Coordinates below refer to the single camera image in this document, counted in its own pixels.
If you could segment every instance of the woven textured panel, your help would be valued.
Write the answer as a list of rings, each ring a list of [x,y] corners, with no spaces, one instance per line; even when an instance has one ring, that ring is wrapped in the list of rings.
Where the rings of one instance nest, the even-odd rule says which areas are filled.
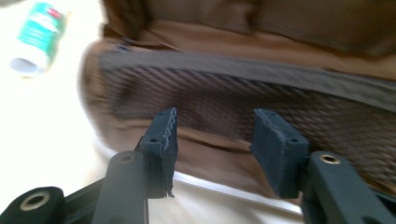
[[[104,100],[117,119],[152,119],[174,106],[179,126],[250,141],[253,109],[262,107],[283,116],[313,150],[343,155],[361,175],[396,185],[396,115],[391,112],[222,74],[130,67],[104,76],[96,83],[97,94],[105,94],[105,85]]]

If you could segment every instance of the white table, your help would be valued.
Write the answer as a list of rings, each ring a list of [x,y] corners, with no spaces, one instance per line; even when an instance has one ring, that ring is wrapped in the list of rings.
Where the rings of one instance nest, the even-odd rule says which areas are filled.
[[[78,99],[84,51],[104,20],[96,0],[68,0],[70,15],[50,70],[23,78],[8,66],[33,1],[0,7],[0,212],[25,191],[55,186],[68,195],[106,172]],[[176,182],[175,199],[150,200],[151,223],[302,223],[299,216]]]

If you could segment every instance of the black plastic part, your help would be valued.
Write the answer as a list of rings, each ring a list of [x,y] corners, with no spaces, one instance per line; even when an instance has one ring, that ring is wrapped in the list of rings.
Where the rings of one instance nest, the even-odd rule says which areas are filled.
[[[91,223],[103,182],[104,179],[98,180],[65,198],[64,224]]]
[[[145,159],[148,198],[173,197],[177,149],[177,111],[171,108],[153,119],[137,149]]]
[[[307,165],[307,173],[315,195],[304,192],[304,196],[319,201],[326,217],[325,223],[396,223],[391,212],[364,184],[346,159],[331,152],[314,152]],[[316,216],[316,210],[304,211],[306,222]]]
[[[55,187],[32,189],[15,199],[0,216],[1,224],[53,224],[64,218],[64,193]]]
[[[255,109],[251,151],[280,198],[297,198],[297,167],[306,161],[308,141],[277,113]]]
[[[92,224],[149,223],[143,155],[121,152],[110,160]]]
[[[304,214],[305,224],[327,223],[326,215],[324,214],[320,204],[311,203],[306,198],[303,198],[301,202],[301,210]]]
[[[393,214],[394,217],[396,217],[396,198],[375,189],[374,192],[376,197],[381,201],[381,203],[388,208],[388,210]]]

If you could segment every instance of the brown leather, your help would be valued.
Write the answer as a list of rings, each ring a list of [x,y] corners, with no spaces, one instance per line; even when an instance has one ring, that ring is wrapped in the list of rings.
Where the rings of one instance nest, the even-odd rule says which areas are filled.
[[[258,0],[148,0],[155,20],[183,21],[247,34]]]
[[[392,0],[104,0],[108,26],[135,38],[150,20],[181,21],[240,34],[272,32],[361,56],[396,52]]]
[[[257,27],[307,43],[370,55],[396,51],[396,1],[264,0]]]
[[[166,42],[188,52],[269,60],[396,80],[396,54],[378,57],[347,54],[265,32],[239,35],[174,21],[154,21],[148,29],[139,36],[140,40]]]

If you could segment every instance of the screw hole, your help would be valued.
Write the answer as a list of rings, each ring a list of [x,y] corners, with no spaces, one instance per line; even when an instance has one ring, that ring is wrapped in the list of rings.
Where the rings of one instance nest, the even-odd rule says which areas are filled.
[[[50,199],[50,194],[47,191],[40,191],[38,193],[34,193],[27,197],[21,203],[20,209],[22,211],[31,211],[35,210],[44,204],[46,204]]]
[[[131,155],[125,155],[119,158],[119,163],[128,163],[134,160],[134,157]]]
[[[337,165],[340,164],[340,160],[338,160],[337,158],[335,158],[334,156],[331,155],[322,155],[320,157],[320,159],[326,163],[329,163],[331,165]]]

